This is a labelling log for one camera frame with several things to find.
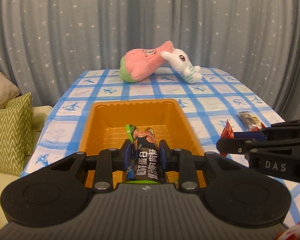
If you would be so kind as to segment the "grey printed snack packet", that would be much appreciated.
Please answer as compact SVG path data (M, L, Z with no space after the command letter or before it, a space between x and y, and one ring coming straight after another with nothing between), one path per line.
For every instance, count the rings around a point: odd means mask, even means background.
M263 124L258 117L252 115L249 111L239 112L238 117L249 132L254 132L263 128Z

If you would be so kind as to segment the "red festive candy packet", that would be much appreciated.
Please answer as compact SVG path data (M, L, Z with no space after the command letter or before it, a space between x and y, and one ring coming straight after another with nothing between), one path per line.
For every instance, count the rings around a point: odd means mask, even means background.
M220 139L221 139L221 149L219 150L220 154L224 157L228 155L227 153L227 143L229 142L230 139L234 139L234 132L232 129L232 126L229 123L229 120L226 121L225 127L221 133Z

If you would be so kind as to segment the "green-edged chicken snack packet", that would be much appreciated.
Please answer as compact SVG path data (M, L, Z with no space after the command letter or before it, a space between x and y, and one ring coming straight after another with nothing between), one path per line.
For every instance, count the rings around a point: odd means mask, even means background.
M131 184L166 184L167 176L160 162L154 130L148 127L142 131L134 125L127 125L126 132L132 142L132 159L123 181Z

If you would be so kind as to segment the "orange plastic bin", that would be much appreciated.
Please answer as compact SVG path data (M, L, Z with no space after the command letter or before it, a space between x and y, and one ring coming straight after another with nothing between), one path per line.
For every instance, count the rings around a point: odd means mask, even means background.
M86 185L97 193L113 191L131 163L154 180L159 162L164 181L176 178L182 192L197 193L204 183L194 164L203 149L174 99L94 103L79 150L88 156Z

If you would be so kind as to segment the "blue checked tablecloth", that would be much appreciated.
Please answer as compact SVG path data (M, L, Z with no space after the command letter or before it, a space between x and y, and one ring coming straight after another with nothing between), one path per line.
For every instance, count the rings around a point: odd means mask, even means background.
M216 151L226 124L244 130L239 112L248 111L262 124L282 121L258 95L229 73L202 68L202 80L188 84L170 67L161 67L137 83L127 83L114 69L83 72L58 99L47 117L23 176L46 167L79 149L85 124L95 103L170 101L191 125L200 148Z

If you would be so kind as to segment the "pink peach plush toy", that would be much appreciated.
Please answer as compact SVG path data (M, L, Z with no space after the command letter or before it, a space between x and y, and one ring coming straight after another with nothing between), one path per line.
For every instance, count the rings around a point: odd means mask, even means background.
M119 76L128 83L136 83L152 75L164 62L161 52L173 51L172 41L153 49L132 49L120 60Z

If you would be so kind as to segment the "white bunny plush toy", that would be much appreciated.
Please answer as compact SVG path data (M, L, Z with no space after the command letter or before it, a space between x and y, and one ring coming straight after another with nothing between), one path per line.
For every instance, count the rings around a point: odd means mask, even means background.
M160 55L186 83L193 84L202 80L201 67L194 66L183 50L173 49L172 52L162 51Z

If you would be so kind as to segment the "green zigzag cushion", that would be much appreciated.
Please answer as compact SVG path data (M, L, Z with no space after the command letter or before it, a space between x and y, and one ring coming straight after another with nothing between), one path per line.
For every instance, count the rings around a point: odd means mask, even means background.
M7 101L0 109L0 172L21 175L32 149L32 94Z

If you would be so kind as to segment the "light green sofa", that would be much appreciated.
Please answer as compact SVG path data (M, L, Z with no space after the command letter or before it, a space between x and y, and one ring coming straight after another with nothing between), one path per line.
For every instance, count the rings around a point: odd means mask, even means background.
M51 106L32 107L32 151L34 152L46 119L52 111ZM19 179L19 176L0 172L0 196L3 189L11 182ZM0 206L0 230L7 224L7 219Z

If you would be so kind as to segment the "grey star curtain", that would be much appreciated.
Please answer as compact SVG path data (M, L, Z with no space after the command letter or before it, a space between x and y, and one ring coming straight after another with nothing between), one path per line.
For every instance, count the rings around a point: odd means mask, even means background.
M300 119L300 0L0 0L0 71L35 105L167 40Z

